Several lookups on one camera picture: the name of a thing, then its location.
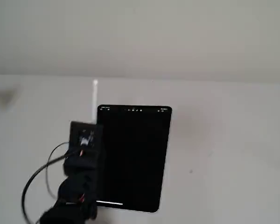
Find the white wall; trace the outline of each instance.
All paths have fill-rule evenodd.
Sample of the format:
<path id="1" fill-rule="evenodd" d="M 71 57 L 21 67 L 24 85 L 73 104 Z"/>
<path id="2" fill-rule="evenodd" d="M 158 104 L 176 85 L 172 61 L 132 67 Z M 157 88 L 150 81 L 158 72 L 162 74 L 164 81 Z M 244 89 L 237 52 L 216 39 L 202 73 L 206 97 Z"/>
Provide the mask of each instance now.
<path id="1" fill-rule="evenodd" d="M 68 139 L 70 121 L 91 120 L 91 82 L 0 76 L 0 91 L 15 92 L 0 104 L 0 223 L 23 223 L 26 181 Z M 99 79 L 98 102 L 173 108 L 160 210 L 100 210 L 99 221 L 280 224 L 280 85 Z M 49 170 L 55 191 L 62 180 L 59 163 Z M 53 203 L 41 174 L 28 213 L 36 220 Z"/>
<path id="2" fill-rule="evenodd" d="M 280 0 L 0 0 L 0 74 L 280 83 Z"/>

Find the black tablet screen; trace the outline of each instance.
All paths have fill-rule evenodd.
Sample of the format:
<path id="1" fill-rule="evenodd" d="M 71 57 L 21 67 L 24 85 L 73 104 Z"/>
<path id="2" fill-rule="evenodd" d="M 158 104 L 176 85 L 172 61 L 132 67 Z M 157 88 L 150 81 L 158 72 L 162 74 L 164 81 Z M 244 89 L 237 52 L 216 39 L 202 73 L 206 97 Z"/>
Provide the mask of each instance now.
<path id="1" fill-rule="evenodd" d="M 171 112 L 167 106 L 98 107 L 105 147 L 99 206 L 158 210 Z"/>

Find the black cable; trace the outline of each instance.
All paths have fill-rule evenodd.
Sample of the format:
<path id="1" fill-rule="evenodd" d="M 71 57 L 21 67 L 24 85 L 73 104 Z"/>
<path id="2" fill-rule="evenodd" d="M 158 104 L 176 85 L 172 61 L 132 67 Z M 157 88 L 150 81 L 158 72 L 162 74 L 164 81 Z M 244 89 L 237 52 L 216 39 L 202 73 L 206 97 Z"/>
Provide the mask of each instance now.
<path id="1" fill-rule="evenodd" d="M 53 151 L 51 152 L 51 154 L 50 154 L 50 156 L 49 156 L 49 158 L 48 158 L 48 162 L 50 162 L 51 156 L 52 156 L 52 154 L 54 153 L 54 151 L 55 151 L 56 149 L 58 149 L 60 146 L 65 145 L 65 144 L 69 144 L 69 142 L 68 142 L 68 141 L 63 142 L 63 143 L 59 144 L 58 146 L 56 146 L 56 147 L 53 149 Z M 51 188 L 50 188 L 50 186 L 49 186 L 48 167 L 46 167 L 46 186 L 47 186 L 47 190 L 48 190 L 48 193 L 50 194 L 50 196 L 51 196 L 53 199 L 57 200 L 57 196 L 54 195 L 54 193 L 51 191 Z"/>
<path id="2" fill-rule="evenodd" d="M 76 153 L 80 152 L 80 150 L 75 150 L 74 152 L 71 152 L 71 153 L 67 153 L 65 155 L 62 155 L 62 156 L 59 156 L 57 157 L 56 159 L 53 159 L 51 160 L 50 162 L 42 165 L 31 177 L 30 179 L 28 180 L 28 182 L 26 183 L 25 187 L 24 187 L 24 190 L 23 190 L 23 193 L 22 193 L 22 198 L 21 198 L 21 208 L 22 208 L 22 212 L 23 212 L 23 216 L 25 218 L 25 221 L 27 224 L 33 224 L 33 222 L 29 219 L 27 213 L 26 213 L 26 208 L 25 208 L 25 197 L 26 197 L 26 193 L 27 193 L 27 190 L 31 184 L 31 182 L 34 180 L 34 178 L 43 170 L 45 169 L 46 167 L 66 158 L 66 157 L 70 157 Z"/>

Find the dark object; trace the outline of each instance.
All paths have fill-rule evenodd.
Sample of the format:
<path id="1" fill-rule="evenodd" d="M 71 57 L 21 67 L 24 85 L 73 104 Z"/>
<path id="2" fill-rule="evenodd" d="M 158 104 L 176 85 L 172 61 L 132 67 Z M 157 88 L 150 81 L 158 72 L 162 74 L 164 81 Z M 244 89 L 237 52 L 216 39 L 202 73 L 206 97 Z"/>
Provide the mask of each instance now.
<path id="1" fill-rule="evenodd" d="M 59 186 L 55 205 L 40 218 L 40 224 L 82 224 L 97 216 L 97 179 L 102 159 L 100 136 L 102 126 L 71 123 L 70 146 L 64 156 L 39 168 L 29 179 L 22 194 L 22 211 L 28 224 L 32 222 L 25 211 L 25 195 L 33 179 L 49 165 L 65 158 L 64 173 L 68 178 Z"/>
<path id="2" fill-rule="evenodd" d="M 98 107 L 106 154 L 98 206 L 158 210 L 171 113 L 168 106 Z"/>
<path id="3" fill-rule="evenodd" d="M 48 162 L 50 162 L 51 156 L 52 156 L 52 154 L 55 152 L 55 150 L 58 149 L 60 146 L 63 146 L 63 145 L 65 145 L 65 144 L 69 144 L 69 142 L 68 142 L 68 141 L 63 142 L 63 143 L 59 144 L 58 146 L 56 146 L 56 147 L 52 150 L 52 152 L 50 153 L 50 156 L 49 156 L 49 158 L 48 158 Z M 57 196 L 54 195 L 54 193 L 51 191 L 51 188 L 50 188 L 50 185 L 49 185 L 48 167 L 46 167 L 46 175 L 45 175 L 45 176 L 46 176 L 46 186 L 47 186 L 48 193 L 49 193 L 49 195 L 51 195 L 51 197 L 52 197 L 53 199 L 57 200 Z"/>

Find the white stylus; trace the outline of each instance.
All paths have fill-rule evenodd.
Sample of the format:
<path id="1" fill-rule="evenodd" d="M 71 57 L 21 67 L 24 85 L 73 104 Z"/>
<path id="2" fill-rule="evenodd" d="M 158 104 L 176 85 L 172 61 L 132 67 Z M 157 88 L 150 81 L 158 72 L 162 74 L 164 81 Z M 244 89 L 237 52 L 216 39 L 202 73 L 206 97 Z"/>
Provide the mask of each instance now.
<path id="1" fill-rule="evenodd" d="M 98 80 L 94 79 L 92 82 L 92 113 L 91 122 L 97 123 L 97 108 L 98 108 Z"/>

